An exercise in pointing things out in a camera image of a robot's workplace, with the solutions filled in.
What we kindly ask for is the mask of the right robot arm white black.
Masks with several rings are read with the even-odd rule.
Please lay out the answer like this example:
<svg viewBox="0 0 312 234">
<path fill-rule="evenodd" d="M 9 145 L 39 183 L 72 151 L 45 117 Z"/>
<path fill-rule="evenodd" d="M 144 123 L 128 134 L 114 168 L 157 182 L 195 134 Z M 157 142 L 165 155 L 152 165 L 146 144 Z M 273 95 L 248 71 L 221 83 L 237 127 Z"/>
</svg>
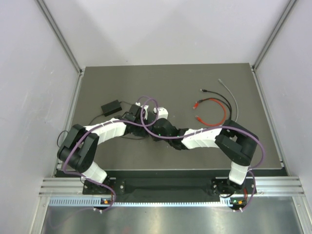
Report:
<svg viewBox="0 0 312 234">
<path fill-rule="evenodd" d="M 258 136 L 238 123 L 227 120 L 223 125 L 211 129 L 178 129 L 167 119 L 161 118 L 148 128 L 155 141 L 164 140 L 177 150 L 195 148 L 218 148 L 232 162 L 228 177 L 228 188 L 239 193 L 245 188 L 245 178 L 259 142 Z"/>
</svg>

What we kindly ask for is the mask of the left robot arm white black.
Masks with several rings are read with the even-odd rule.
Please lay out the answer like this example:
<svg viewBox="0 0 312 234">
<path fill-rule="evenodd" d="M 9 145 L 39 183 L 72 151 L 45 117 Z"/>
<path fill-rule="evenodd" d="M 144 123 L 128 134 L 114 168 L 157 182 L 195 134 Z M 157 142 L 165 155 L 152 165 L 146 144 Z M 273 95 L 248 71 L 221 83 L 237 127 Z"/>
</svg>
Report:
<svg viewBox="0 0 312 234">
<path fill-rule="evenodd" d="M 140 123 L 126 119 L 112 118 L 93 126 L 75 124 L 59 147 L 57 158 L 63 162 L 65 173 L 90 179 L 99 193 L 106 193 L 111 182 L 107 179 L 107 173 L 94 162 L 97 146 L 128 134 L 142 138 L 148 135 Z"/>
</svg>

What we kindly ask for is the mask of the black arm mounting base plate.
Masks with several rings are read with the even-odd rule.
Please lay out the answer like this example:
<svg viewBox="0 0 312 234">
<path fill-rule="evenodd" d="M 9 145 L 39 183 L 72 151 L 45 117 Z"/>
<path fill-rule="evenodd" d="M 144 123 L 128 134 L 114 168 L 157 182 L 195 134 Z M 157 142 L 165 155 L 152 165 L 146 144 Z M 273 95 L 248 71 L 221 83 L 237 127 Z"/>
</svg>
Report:
<svg viewBox="0 0 312 234">
<path fill-rule="evenodd" d="M 217 170 L 108 170 L 105 184 L 118 202 L 210 202 L 228 195 L 250 195 L 253 181 L 242 185 L 228 179 L 228 169 Z"/>
</svg>

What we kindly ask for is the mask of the black ethernet cable short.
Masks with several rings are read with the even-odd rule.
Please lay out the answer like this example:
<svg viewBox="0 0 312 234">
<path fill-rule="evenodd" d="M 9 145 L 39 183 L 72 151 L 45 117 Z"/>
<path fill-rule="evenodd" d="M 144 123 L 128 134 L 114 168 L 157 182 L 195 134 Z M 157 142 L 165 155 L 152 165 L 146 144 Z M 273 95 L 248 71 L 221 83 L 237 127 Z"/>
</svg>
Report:
<svg viewBox="0 0 312 234">
<path fill-rule="evenodd" d="M 208 101 L 208 100 L 215 100 L 215 101 L 218 101 L 221 104 L 223 104 L 223 106 L 226 106 L 227 109 L 229 110 L 229 114 L 226 114 L 226 119 L 231 119 L 232 118 L 232 106 L 231 106 L 231 104 L 229 104 L 227 101 L 223 101 L 223 100 L 215 98 L 215 97 L 209 97 L 209 98 L 205 98 L 205 99 L 200 99 L 200 100 L 195 102 L 195 105 L 193 106 L 193 108 L 195 109 L 196 105 L 199 105 L 200 103 L 202 103 L 204 101 Z"/>
</svg>

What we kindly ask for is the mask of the black ethernet cable long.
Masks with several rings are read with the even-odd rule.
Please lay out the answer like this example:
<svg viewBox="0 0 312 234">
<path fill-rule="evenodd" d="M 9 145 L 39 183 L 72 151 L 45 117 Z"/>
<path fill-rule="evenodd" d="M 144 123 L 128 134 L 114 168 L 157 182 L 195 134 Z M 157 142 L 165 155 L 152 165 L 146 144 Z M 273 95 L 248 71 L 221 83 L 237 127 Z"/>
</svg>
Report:
<svg viewBox="0 0 312 234">
<path fill-rule="evenodd" d="M 230 104 L 229 100 L 223 96 L 222 94 L 218 93 L 218 92 L 215 92 L 215 91 L 209 91 L 207 89 L 200 89 L 201 92 L 204 92 L 204 93 L 210 93 L 210 94 L 214 94 L 214 95 L 217 95 L 219 97 L 221 97 L 222 99 L 217 99 L 218 101 L 221 101 L 223 104 L 225 104 L 229 110 L 229 116 L 228 116 L 228 119 L 231 119 L 232 118 L 232 113 L 233 113 L 233 109 L 232 109 L 232 105 Z"/>
</svg>

